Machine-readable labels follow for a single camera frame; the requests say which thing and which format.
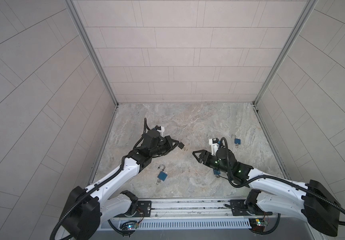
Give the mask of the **black padlock with key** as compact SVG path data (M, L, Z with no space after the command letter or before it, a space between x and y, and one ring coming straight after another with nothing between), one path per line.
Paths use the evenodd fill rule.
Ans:
M179 142L179 143L178 143L178 147L182 150L182 149L184 148L184 144L181 143L181 142Z

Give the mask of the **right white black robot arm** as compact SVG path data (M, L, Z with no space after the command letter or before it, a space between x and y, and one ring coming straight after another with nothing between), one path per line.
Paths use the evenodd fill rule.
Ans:
M244 202L252 215L277 213L307 222L320 233L336 237L345 226L345 209L318 181L294 182L269 175L236 160L225 138L209 140L211 151L192 154L198 163L227 175L234 188L250 188Z

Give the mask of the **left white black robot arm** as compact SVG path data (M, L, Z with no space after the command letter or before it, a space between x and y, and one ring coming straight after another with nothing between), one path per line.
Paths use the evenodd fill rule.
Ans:
M56 238L64 228L70 240L88 240L104 221L121 215L133 215L137 211L138 198L130 191L123 191L117 197L112 195L124 183L145 169L152 159L167 155L175 148L183 149L184 144L170 136L164 136L161 126L149 128L144 123L141 138L133 149L122 157L121 163L106 176L85 188L75 187L69 194L59 221L50 234Z

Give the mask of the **right blue padlock with key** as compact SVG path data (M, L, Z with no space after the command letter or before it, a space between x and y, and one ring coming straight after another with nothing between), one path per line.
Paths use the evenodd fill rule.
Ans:
M213 174L217 177L220 178L220 171L217 169L213 169Z

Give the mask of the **blue padlock with key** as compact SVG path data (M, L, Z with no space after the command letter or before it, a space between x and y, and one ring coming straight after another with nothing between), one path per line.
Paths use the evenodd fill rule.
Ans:
M217 177L220 178L220 171L217 169L213 169L213 174Z
M158 176L157 176L157 185L161 184L162 182L164 182L167 178L167 173L165 172L165 168L166 166L164 164L160 164L158 167L158 170L160 170Z

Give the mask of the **left blue padlock with key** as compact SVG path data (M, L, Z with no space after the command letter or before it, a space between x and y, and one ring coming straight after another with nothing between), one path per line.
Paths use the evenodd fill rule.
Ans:
M162 182L164 182L167 178L167 173L165 172L165 168L166 166L164 164L160 164L158 167L158 170L160 170L158 176L157 176L157 185L161 184Z

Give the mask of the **far small blue padlock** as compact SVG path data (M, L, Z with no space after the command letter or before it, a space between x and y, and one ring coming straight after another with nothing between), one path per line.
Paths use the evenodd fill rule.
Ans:
M240 144L241 144L241 140L239 138L237 138L235 134L231 135L231 139L234 142L234 146L236 148L238 148L240 146Z

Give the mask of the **right circuit board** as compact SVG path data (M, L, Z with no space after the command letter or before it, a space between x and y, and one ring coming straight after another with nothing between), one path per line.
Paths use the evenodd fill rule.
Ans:
M265 219L249 219L249 224L251 226L251 231L262 233L269 225L269 221L266 221Z

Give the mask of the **left green circuit board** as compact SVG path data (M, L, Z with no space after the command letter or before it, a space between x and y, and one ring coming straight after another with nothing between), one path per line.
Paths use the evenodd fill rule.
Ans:
M139 226L138 221L128 221L123 224L121 224L120 229L121 231L133 231L137 229Z

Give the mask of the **white vent grille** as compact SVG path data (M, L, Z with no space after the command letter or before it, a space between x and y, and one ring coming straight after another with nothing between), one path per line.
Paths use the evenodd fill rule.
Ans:
M112 223L120 229L127 221ZM151 219L143 220L135 230L216 230L216 229L250 229L249 219Z

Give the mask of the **aluminium mounting rail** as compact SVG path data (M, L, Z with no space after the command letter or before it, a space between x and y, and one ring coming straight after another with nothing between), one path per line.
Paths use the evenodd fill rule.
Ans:
M130 207L132 204L136 206L138 201L151 201L151 216L145 218L216 218L233 216L231 209L224 206L224 204L228 204L230 200L245 200L245 203L257 203L258 207L260 207L264 212L272 212L272 214L281 214L286 217L306 221L306 216L301 212L303 209L302 204L267 193L259 193L256 197L249 196L246 199L139 199L137 201L131 201ZM128 210L125 210L124 213L120 213L117 217L124 216Z

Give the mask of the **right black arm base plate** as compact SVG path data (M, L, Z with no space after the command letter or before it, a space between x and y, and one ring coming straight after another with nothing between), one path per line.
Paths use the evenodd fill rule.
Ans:
M226 208L231 209L233 216L271 216L272 212L264 212L257 203L247 202L245 200L230 200L224 204Z

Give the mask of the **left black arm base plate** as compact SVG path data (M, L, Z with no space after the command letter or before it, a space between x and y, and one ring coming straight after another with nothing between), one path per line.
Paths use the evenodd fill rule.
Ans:
M137 205L131 205L130 209L124 214L127 218L150 217L152 209L151 201L138 201Z

